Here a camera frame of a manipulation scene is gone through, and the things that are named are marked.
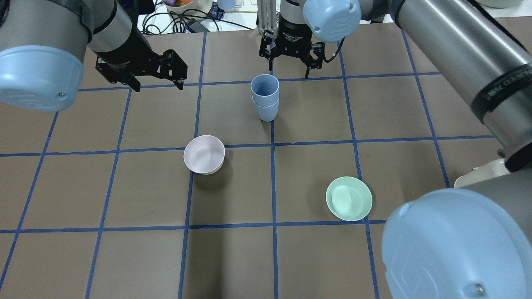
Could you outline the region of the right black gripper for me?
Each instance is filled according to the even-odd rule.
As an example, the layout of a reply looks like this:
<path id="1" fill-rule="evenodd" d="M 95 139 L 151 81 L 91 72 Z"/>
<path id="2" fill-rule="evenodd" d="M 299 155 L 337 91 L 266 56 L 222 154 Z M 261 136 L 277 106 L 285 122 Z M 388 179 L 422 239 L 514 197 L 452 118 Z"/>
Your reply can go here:
<path id="1" fill-rule="evenodd" d="M 299 58 L 306 66 L 305 79 L 312 70 L 319 70 L 325 58 L 325 43 L 312 44 L 312 31 L 306 23 L 292 23 L 279 16 L 278 34 L 263 32 L 259 47 L 259 57 L 268 61 L 268 70 L 273 71 L 274 59 L 285 55 Z"/>

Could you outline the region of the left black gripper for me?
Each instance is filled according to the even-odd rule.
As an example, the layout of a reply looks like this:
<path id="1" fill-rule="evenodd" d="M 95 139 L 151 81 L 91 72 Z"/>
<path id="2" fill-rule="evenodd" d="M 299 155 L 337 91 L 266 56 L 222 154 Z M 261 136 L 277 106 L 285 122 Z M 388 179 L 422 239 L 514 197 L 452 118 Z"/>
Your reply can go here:
<path id="1" fill-rule="evenodd" d="M 131 29 L 116 46 L 117 41 L 118 38 L 106 40 L 94 35 L 89 44 L 97 55 L 95 69 L 109 83 L 121 83 L 140 92 L 138 76 L 153 76 L 172 81 L 180 91 L 184 89 L 188 65 L 175 50 L 168 49 L 158 55 L 137 29 Z"/>

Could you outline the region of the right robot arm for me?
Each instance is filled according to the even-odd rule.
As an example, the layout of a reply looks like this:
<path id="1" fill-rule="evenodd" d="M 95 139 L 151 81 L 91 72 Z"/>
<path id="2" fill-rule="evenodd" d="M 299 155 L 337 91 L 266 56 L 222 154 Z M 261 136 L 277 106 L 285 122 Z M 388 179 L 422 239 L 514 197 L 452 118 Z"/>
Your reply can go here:
<path id="1" fill-rule="evenodd" d="M 280 299 L 391 299 L 393 210 L 496 157 L 498 142 L 393 23 L 361 25 L 304 80 L 279 57 L 273 124 Z"/>

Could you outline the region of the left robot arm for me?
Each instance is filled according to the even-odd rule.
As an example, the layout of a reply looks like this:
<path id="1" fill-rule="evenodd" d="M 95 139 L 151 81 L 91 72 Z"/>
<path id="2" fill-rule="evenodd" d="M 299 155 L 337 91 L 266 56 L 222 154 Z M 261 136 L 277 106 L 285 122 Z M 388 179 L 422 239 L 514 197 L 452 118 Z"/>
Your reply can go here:
<path id="1" fill-rule="evenodd" d="M 158 55 L 138 29 L 152 0 L 2 0 L 0 99 L 27 110 L 72 106 L 87 49 L 109 83 L 140 91 L 139 76 L 183 90 L 188 66 L 172 49 Z"/>

